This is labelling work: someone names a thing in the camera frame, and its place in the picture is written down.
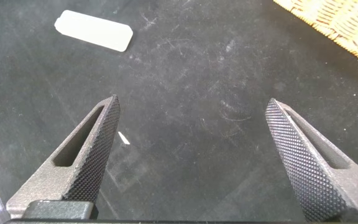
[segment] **wicker basket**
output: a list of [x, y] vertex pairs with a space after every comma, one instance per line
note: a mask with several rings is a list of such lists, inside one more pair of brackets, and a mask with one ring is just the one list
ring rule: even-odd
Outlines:
[[274, 0], [358, 57], [358, 0]]

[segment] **scratched surface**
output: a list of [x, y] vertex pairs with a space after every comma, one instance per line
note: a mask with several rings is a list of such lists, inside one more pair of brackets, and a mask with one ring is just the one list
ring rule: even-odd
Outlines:
[[[128, 24], [124, 53], [59, 34]], [[271, 1], [0, 1], [4, 202], [100, 100], [122, 116], [101, 218], [303, 219], [264, 118], [291, 105], [358, 163], [358, 59]]]

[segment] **small white fragment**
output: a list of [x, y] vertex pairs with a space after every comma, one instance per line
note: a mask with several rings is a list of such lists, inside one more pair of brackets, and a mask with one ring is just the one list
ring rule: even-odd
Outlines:
[[118, 132], [118, 135], [119, 135], [119, 137], [122, 139], [122, 141], [124, 142], [124, 144], [130, 144], [129, 141], [128, 141], [128, 139], [125, 138], [125, 136], [124, 136], [120, 131]]
[[65, 10], [55, 22], [63, 35], [123, 52], [134, 34], [125, 24]]

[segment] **white rectangular object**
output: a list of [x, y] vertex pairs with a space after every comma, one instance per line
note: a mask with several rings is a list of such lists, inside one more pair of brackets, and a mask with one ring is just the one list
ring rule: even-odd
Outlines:
[[132, 29], [125, 24], [66, 10], [55, 22], [63, 35], [123, 52], [127, 49]]

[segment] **dark table surface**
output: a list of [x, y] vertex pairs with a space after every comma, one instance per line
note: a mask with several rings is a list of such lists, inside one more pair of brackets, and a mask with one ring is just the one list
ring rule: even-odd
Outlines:
[[[128, 24], [129, 48], [61, 35], [65, 9]], [[116, 137], [100, 218], [302, 220], [270, 98], [358, 163], [358, 59], [272, 1], [0, 1], [2, 201], [112, 94], [131, 145]]]

